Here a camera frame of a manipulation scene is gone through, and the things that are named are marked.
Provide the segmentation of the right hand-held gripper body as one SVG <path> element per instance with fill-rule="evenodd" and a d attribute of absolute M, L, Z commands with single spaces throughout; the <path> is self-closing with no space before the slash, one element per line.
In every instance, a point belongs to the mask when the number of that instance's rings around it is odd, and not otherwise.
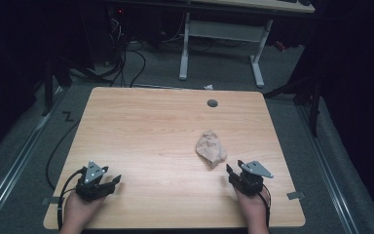
<path fill-rule="evenodd" d="M 274 177 L 274 175 L 258 161 L 244 163 L 243 169 L 241 170 L 241 173 L 237 176 L 237 180 L 230 183 L 234 188 L 242 192 L 242 194 L 249 197 L 263 190 L 265 177 Z"/>

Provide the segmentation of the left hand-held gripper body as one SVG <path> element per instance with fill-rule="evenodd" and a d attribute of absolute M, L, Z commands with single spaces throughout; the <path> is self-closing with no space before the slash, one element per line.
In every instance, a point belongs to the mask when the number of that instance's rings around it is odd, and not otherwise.
<path fill-rule="evenodd" d="M 90 161 L 78 179 L 75 188 L 76 194 L 87 202 L 92 202 L 112 194 L 115 191 L 116 185 L 110 182 L 100 183 L 104 174 L 106 173 L 102 171 L 102 168 L 98 164 Z"/>

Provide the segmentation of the beige cloth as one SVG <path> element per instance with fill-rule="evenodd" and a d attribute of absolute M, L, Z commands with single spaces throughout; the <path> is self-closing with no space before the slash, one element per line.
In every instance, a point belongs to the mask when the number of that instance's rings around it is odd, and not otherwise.
<path fill-rule="evenodd" d="M 206 159 L 211 169 L 217 167 L 227 158 L 227 151 L 221 144 L 217 134 L 213 131 L 207 131 L 202 134 L 196 144 L 196 152 Z"/>

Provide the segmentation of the person's left hand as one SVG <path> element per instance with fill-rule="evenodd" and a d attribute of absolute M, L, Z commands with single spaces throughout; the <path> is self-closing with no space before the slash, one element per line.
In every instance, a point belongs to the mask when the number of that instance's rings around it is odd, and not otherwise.
<path fill-rule="evenodd" d="M 99 198 L 87 202 L 75 192 L 71 192 L 66 200 L 63 224 L 58 234 L 81 234 L 104 200 L 105 198 Z"/>

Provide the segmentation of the person's right hand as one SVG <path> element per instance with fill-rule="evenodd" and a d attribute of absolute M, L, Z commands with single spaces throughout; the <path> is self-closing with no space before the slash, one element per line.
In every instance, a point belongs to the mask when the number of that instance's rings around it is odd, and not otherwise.
<path fill-rule="evenodd" d="M 261 191 L 261 196 L 247 197 L 239 190 L 235 190 L 238 203 L 247 224 L 248 234 L 269 234 L 267 225 L 267 212 L 264 201 L 269 200 L 266 189 Z"/>

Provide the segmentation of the black metal stand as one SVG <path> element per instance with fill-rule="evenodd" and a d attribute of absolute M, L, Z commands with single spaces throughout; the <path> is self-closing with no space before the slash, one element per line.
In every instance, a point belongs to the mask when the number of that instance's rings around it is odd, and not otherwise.
<path fill-rule="evenodd" d="M 318 136 L 317 125 L 319 115 L 319 99 L 320 99 L 320 81 L 314 77 L 304 77 L 297 81 L 292 81 L 276 88 L 263 95 L 264 98 L 273 98 L 279 94 L 294 94 L 293 103 L 295 105 L 310 105 L 308 118 L 308 126 L 314 137 Z"/>
<path fill-rule="evenodd" d="M 45 63 L 43 116 L 47 116 L 55 106 L 54 81 L 62 88 L 71 86 L 72 80 L 66 58 L 50 57 Z"/>

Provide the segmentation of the white-legged desk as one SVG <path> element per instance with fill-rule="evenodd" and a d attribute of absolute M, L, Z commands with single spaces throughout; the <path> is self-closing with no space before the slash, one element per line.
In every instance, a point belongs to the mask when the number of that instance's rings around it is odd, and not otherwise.
<path fill-rule="evenodd" d="M 223 39 L 257 43 L 256 53 L 249 57 L 255 84 L 258 88 L 265 86 L 260 70 L 259 60 L 270 34 L 274 16 L 285 14 L 291 16 L 310 16 L 316 11 L 309 0 L 183 0 L 187 7 L 205 7 L 209 11 L 237 13 L 239 10 L 250 10 L 252 14 L 267 14 L 261 26 L 244 25 L 242 23 L 216 22 L 205 19 L 190 19 L 191 10 L 185 14 L 183 51 L 180 61 L 179 79 L 188 77 L 189 40 L 191 37 Z"/>

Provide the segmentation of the silver floor rail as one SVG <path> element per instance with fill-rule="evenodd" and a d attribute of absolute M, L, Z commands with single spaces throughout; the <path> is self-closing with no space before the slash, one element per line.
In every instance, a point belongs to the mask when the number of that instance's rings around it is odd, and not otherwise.
<path fill-rule="evenodd" d="M 358 229 L 346 202 L 345 196 L 343 195 L 340 186 L 332 173 L 332 170 L 327 162 L 324 151 L 320 145 L 320 142 L 316 136 L 312 133 L 309 125 L 308 111 L 305 107 L 295 107 L 298 116 L 301 118 L 304 129 L 307 132 L 309 141 L 315 151 L 316 160 L 318 162 L 319 171 L 322 174 L 322 178 L 333 207 L 340 219 L 343 229 L 346 234 L 358 234 Z"/>
<path fill-rule="evenodd" d="M 12 126 L 0 143 L 0 211 L 32 156 L 37 140 L 52 117 L 54 109 L 67 94 L 68 88 L 58 86 L 54 105 L 44 115 L 44 89 L 38 91 L 38 101 Z"/>

